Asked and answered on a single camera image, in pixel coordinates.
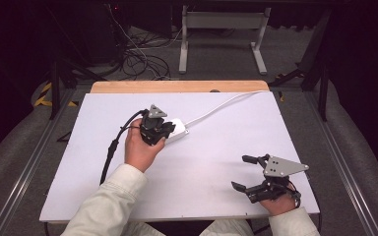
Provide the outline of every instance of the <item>gray floor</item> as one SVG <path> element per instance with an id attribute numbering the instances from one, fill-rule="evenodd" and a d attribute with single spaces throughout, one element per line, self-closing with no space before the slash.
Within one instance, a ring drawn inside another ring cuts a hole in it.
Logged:
<path id="1" fill-rule="evenodd" d="M 312 30 L 267 29 L 261 50 L 268 69 L 267 76 L 259 75 L 250 51 L 249 43 L 256 33 L 254 30 L 236 30 L 228 37 L 207 32 L 192 34 L 185 75 L 178 74 L 178 42 L 162 49 L 145 50 L 145 53 L 167 61 L 171 77 L 176 80 L 271 82 L 275 75 L 295 69 L 294 63 L 300 61 Z M 123 77 L 116 73 L 108 78 L 116 80 Z M 152 72 L 146 72 L 139 79 L 152 77 Z M 321 206 L 322 234 L 378 235 L 378 164 L 375 156 L 339 105 L 335 88 L 329 87 L 328 122 L 322 123 L 314 109 L 318 90 L 303 92 L 297 87 L 300 81 L 293 80 L 280 88 L 284 101 L 279 100 L 276 92 L 275 99 L 301 161 L 311 166 L 308 174 Z M 91 83 L 81 82 L 72 100 L 81 101 L 90 88 Z M 43 147 L 36 171 L 26 183 L 26 190 L 20 193 L 20 201 L 12 207 L 13 211 L 8 213 L 6 220 L 0 220 L 5 222 L 0 230 L 2 234 L 45 235 L 38 217 L 66 146 L 57 139 L 73 129 L 79 109 L 69 106 L 61 112 L 48 145 Z M 50 112 L 50 107 L 36 107 L 0 145 L 0 212 L 36 151 L 41 135 L 48 128 Z M 312 215 L 312 218 L 318 225 L 317 215 Z M 266 219 L 254 220 L 255 228 L 265 224 Z M 49 225 L 51 235 L 61 234 L 63 228 L 64 225 Z M 271 231 L 261 235 L 271 235 Z"/>

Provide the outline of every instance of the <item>white jacket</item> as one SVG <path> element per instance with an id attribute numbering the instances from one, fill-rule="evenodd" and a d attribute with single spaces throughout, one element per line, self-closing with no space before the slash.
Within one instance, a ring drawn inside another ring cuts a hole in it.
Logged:
<path id="1" fill-rule="evenodd" d="M 122 164 L 85 200 L 70 220 L 63 236 L 70 235 L 163 235 L 146 223 L 128 223 L 128 217 L 148 180 L 135 167 Z M 303 207 L 269 218 L 273 234 L 289 236 L 319 235 Z M 214 221 L 201 236 L 253 235 L 243 219 Z"/>

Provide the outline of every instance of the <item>person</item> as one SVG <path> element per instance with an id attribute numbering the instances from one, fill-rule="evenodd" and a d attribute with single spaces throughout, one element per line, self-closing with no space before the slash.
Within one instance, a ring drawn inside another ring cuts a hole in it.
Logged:
<path id="1" fill-rule="evenodd" d="M 71 235 L 163 235 L 147 223 L 128 222 L 129 215 L 140 193 L 148 182 L 145 171 L 164 148 L 163 138 L 154 146 L 143 142 L 134 120 L 125 140 L 124 164 L 119 165 L 99 189 L 86 199 L 66 226 L 63 236 Z M 319 235 L 303 207 L 295 208 L 295 201 L 283 195 L 275 201 L 260 204 L 269 211 L 273 235 Z M 244 219 L 218 219 L 201 234 L 253 235 Z"/>

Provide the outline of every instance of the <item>white tabletop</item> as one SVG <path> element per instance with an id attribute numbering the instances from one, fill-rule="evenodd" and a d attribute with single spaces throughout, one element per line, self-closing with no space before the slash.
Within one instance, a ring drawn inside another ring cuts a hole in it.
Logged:
<path id="1" fill-rule="evenodd" d="M 155 104 L 168 116 L 189 122 L 239 92 L 87 94 L 66 147 L 41 221 L 68 221 L 80 204 L 97 190 L 107 149 L 119 129 L 138 110 Z M 259 204 L 232 189 L 231 181 L 256 186 L 264 180 L 260 165 L 245 163 L 244 154 L 266 153 L 300 162 L 271 92 L 236 98 L 217 112 L 188 127 L 189 135 L 168 144 L 146 172 L 150 182 L 130 220 L 214 219 L 264 217 Z M 109 174 L 123 163 L 121 137 Z M 290 176 L 302 194 L 308 213 L 317 213 L 306 175 Z"/>

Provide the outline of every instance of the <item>white sleeve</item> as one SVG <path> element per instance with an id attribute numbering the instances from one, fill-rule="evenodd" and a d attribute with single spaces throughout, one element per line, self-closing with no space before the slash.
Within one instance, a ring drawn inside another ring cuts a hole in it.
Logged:
<path id="1" fill-rule="evenodd" d="M 269 217 L 274 236 L 318 236 L 320 235 L 314 222 L 304 207 Z"/>
<path id="2" fill-rule="evenodd" d="M 120 165 L 82 203 L 62 235 L 120 235 L 147 181 L 135 167 Z"/>

